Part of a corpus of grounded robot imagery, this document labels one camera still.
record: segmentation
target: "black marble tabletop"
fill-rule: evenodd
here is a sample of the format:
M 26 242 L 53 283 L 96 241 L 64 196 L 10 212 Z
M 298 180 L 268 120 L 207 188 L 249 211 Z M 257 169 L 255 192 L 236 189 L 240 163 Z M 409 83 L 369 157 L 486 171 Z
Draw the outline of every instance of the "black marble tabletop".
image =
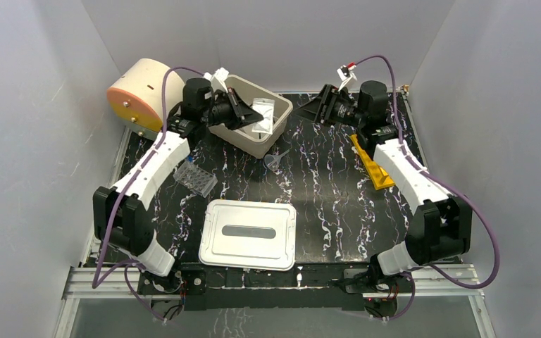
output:
M 294 107 L 313 94 L 284 94 Z M 409 147 L 419 157 L 408 112 L 401 95 L 397 107 Z M 207 198 L 178 184 L 164 182 L 150 207 L 157 240 L 181 262 L 198 262 L 204 214 L 214 199 L 292 204 L 297 210 L 296 262 L 367 261 L 374 253 L 403 240 L 410 210 L 396 187 L 374 190 L 349 135 L 351 127 L 321 127 L 291 115 L 285 132 L 270 152 L 289 153 L 271 172 L 253 156 L 209 134 L 192 152 L 195 164 L 214 173 L 218 184 Z M 144 155 L 152 141 L 132 134 L 121 175 Z M 125 259 L 109 249 L 106 262 Z

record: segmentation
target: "aluminum frame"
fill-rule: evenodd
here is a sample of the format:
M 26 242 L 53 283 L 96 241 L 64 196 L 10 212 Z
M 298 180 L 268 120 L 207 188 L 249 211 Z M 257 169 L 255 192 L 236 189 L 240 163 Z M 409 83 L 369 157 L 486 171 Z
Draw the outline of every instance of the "aluminum frame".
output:
M 404 95 L 404 102 L 409 112 L 409 120 L 411 121 L 412 130 L 418 140 L 416 134 L 416 126 L 413 122 L 413 114 L 407 96 Z M 131 130 L 125 128 L 120 147 L 111 170 L 111 178 L 109 186 L 117 181 L 117 177 L 121 172 L 123 159 L 125 158 L 125 150 L 127 149 L 130 140 Z M 424 151 L 418 140 L 418 147 L 423 162 L 426 164 Z M 94 236 L 89 237 L 87 242 L 84 261 L 93 254 L 98 253 L 100 241 Z M 446 273 L 456 276 L 465 283 L 479 283 L 478 275 L 476 275 L 473 264 L 446 264 L 439 265 Z M 98 289 L 92 289 L 92 279 L 94 277 L 95 268 L 72 268 L 63 292 L 63 305 L 59 314 L 54 337 L 69 338 L 77 315 L 77 310 L 81 299 L 132 299 L 134 296 L 130 293 L 128 286 L 125 283 L 125 277 L 122 270 L 117 270 L 109 275 L 107 280 L 101 284 Z M 452 284 L 444 279 L 432 268 L 424 268 L 412 273 L 414 282 L 416 283 L 416 296 L 466 296 L 470 301 L 472 312 L 476 321 L 476 326 L 482 338 L 495 338 L 495 330 L 490 321 L 490 316 L 484 302 L 484 293 L 481 289 L 464 289 Z M 130 284 L 137 288 L 139 282 L 139 271 L 136 268 L 128 270 L 128 279 Z M 382 294 L 365 293 L 364 298 L 372 298 L 382 296 Z M 401 293 L 400 297 L 409 297 L 410 293 Z M 145 299 L 161 299 L 161 300 L 179 300 L 178 295 L 156 295 L 145 296 Z

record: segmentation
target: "white object in bin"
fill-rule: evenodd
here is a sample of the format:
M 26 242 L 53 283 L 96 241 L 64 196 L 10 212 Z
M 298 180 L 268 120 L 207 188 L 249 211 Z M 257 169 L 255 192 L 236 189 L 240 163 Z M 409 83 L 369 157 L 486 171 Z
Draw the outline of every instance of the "white object in bin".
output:
M 207 265 L 286 271 L 295 263 L 290 204 L 216 199 L 206 209 L 200 261 Z
M 213 75 L 211 75 L 208 72 L 204 73 L 204 78 L 211 82 L 211 87 L 213 87 L 213 92 L 216 92 L 217 90 L 222 90 L 223 92 L 226 93 L 227 85 L 225 84 L 225 80 L 227 79 L 228 75 L 229 75 L 229 72 L 223 67 L 221 67 L 217 69 Z
M 262 134 L 273 134 L 273 117 L 275 116 L 275 100 L 255 98 L 252 101 L 252 109 L 260 113 L 264 118 L 262 121 L 252 125 L 252 132 Z
M 293 110 L 293 104 L 286 98 L 236 75 L 227 76 L 225 84 L 227 87 L 235 89 L 240 98 L 248 105 L 251 105 L 256 97 L 275 100 L 275 115 L 273 117 L 275 123 L 272 134 L 252 132 L 252 125 L 247 125 L 238 130 L 229 130 L 224 125 L 215 125 L 209 128 L 216 136 L 255 158 L 263 158 L 264 154 L 268 153 L 268 150 L 271 149 L 273 144 L 277 142 L 277 139 L 285 131 L 287 117 Z

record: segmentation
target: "white enclosure wall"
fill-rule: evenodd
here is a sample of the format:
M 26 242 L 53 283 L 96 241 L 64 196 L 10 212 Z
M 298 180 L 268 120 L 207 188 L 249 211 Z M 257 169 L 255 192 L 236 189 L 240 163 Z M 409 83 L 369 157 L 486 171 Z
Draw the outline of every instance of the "white enclosure wall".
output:
M 410 83 L 454 0 L 82 0 L 119 70 L 137 59 L 219 66 L 271 90 L 318 91 L 385 54 Z M 359 68 L 389 83 L 380 61 Z
M 501 273 L 487 305 L 500 337 L 541 337 L 541 1 L 457 1 L 411 86 L 430 169 L 492 221 Z M 484 279 L 478 222 L 469 261 Z
M 122 134 L 80 0 L 0 0 L 0 337 L 51 337 Z

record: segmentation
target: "purple cable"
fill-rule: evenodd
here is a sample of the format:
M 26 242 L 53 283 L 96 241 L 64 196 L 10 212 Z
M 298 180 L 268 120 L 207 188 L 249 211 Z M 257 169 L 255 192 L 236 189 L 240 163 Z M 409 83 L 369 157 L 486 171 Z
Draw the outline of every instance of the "purple cable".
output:
M 130 263 L 128 263 L 126 266 L 125 266 L 125 270 L 123 271 L 123 276 L 125 277 L 125 283 L 128 285 L 128 287 L 130 288 L 130 292 L 134 295 L 134 297 L 136 297 L 136 299 L 142 304 L 142 306 L 147 309 L 148 311 L 150 311 L 150 313 L 152 313 L 152 315 L 162 321 L 162 322 L 166 322 L 166 318 L 164 318 L 162 315 L 160 315 L 159 313 L 157 313 L 150 305 L 148 305 L 148 303 L 142 299 L 139 294 L 136 292 L 136 290 L 134 290 L 134 288 L 132 287 L 132 283 L 130 283 L 130 278 L 128 277 L 128 269 L 130 268 L 130 266 L 132 266 L 132 263 L 139 263 L 138 261 L 135 261 L 135 260 L 132 260 L 130 259 L 129 261 L 131 261 Z
M 409 302 L 407 303 L 407 305 L 405 305 L 403 310 L 400 313 L 392 317 L 389 317 L 388 320 L 394 320 L 403 316 L 411 307 L 411 303 L 413 302 L 413 299 L 416 298 L 416 282 L 414 282 L 413 277 L 411 276 L 411 273 L 402 273 L 402 276 L 406 276 L 411 282 L 411 297 L 409 297 Z
M 393 67 L 391 67 L 391 63 L 387 58 L 385 58 L 382 55 L 372 55 L 367 58 L 363 58 L 360 61 L 356 62 L 356 65 L 363 63 L 364 61 L 370 60 L 371 58 L 381 58 L 384 60 L 384 62 L 387 64 L 387 67 L 389 68 L 389 73 L 391 75 L 391 82 L 393 86 L 393 121 L 395 122 L 395 125 L 397 126 L 397 136 L 399 138 L 399 144 L 403 144 L 403 128 L 401 127 L 401 123 L 399 123 L 399 114 L 397 110 L 397 87 L 395 86 L 395 73 L 393 72 Z M 462 194 L 459 190 L 453 188 L 452 186 L 448 185 L 447 183 L 443 182 L 442 180 L 437 179 L 435 176 L 431 175 L 426 170 L 421 170 L 419 165 L 414 162 L 411 157 L 412 154 L 408 154 L 407 148 L 405 146 L 402 146 L 403 154 L 406 156 L 407 161 L 409 164 L 411 164 L 412 167 L 414 167 L 416 170 L 420 171 L 420 174 L 422 174 L 424 177 L 428 178 L 429 180 L 433 181 L 434 183 L 440 184 L 445 189 L 449 190 L 453 194 L 455 194 L 457 197 L 459 197 L 462 201 L 466 202 L 470 208 L 474 211 L 474 213 L 477 215 L 477 217 L 480 219 L 482 224 L 484 225 L 484 228 L 486 229 L 486 232 L 488 233 L 488 237 L 490 237 L 490 241 L 492 242 L 492 249 L 495 252 L 495 264 L 492 267 L 492 272 L 488 276 L 488 278 L 481 282 L 480 284 L 465 284 L 462 283 L 453 277 L 449 276 L 447 273 L 445 273 L 443 270 L 441 270 L 439 267 L 437 267 L 434 264 L 428 264 L 431 268 L 435 269 L 438 273 L 440 273 L 443 277 L 448 279 L 450 282 L 452 282 L 455 285 L 459 285 L 460 287 L 465 287 L 467 289 L 482 289 L 483 287 L 486 287 L 492 283 L 493 280 L 497 277 L 497 274 L 499 273 L 499 267 L 500 267 L 500 260 L 501 260 L 501 254 L 499 251 L 499 242 L 497 241 L 497 237 L 495 236 L 495 232 L 492 230 L 492 226 L 490 223 L 486 220 L 484 217 L 484 214 L 478 209 L 478 207 L 470 201 L 470 199 Z
M 161 97 L 162 97 L 162 100 L 163 100 L 163 131 L 162 131 L 163 136 L 161 137 L 161 140 L 158 141 L 158 144 L 156 144 L 156 146 L 154 147 L 155 150 L 158 149 L 163 144 L 163 142 L 165 142 L 165 135 L 167 133 L 167 98 L 166 98 L 167 78 L 169 77 L 169 75 L 174 70 L 177 70 L 177 69 L 189 70 L 189 71 L 194 72 L 194 73 L 196 73 L 196 74 L 198 74 L 200 76 L 204 76 L 204 74 L 202 74 L 201 72 L 199 72 L 197 70 L 193 70 L 193 69 L 188 68 L 188 67 L 169 68 L 165 72 L 165 75 L 163 76 L 163 86 L 162 86 L 162 94 L 161 94 Z M 142 165 L 140 166 L 141 169 L 144 169 L 144 166 L 150 161 L 152 156 L 154 156 L 155 150 L 151 151 L 148 154 L 148 156 L 144 159 L 144 162 L 142 162 Z M 128 190 L 131 187 L 132 183 L 136 180 L 137 176 L 140 173 L 141 173 L 141 170 L 136 169 L 136 172 L 134 173 L 134 175 L 132 175 L 132 177 L 130 178 L 128 183 L 125 185 L 125 187 L 123 187 L 121 189 L 121 192 L 119 192 L 119 195 L 117 196 L 117 199 L 115 200 L 115 203 L 113 204 L 113 209 L 111 209 L 111 214 L 109 215 L 108 222 L 106 224 L 106 231 L 105 231 L 103 242 L 102 242 L 102 245 L 101 245 L 101 253 L 99 254 L 99 260 L 98 260 L 98 263 L 97 263 L 97 270 L 94 273 L 94 279 L 92 280 L 92 289 L 96 289 L 100 284 L 102 284 L 102 282 L 105 280 L 105 278 L 107 276 L 109 276 L 113 272 L 114 269 L 121 266 L 121 265 L 116 266 L 117 264 L 114 265 L 113 268 L 111 268 L 109 271 L 107 271 L 104 274 L 104 276 L 101 279 L 99 279 L 99 276 L 101 274 L 102 265 L 104 263 L 104 256 L 106 255 L 106 250 L 108 248 L 108 241 L 111 238 L 111 230 L 113 229 L 113 222 L 115 220 L 115 214 L 117 213 L 117 210 L 119 209 L 119 205 L 121 205 L 121 200 L 125 196 L 125 193 L 128 192 Z

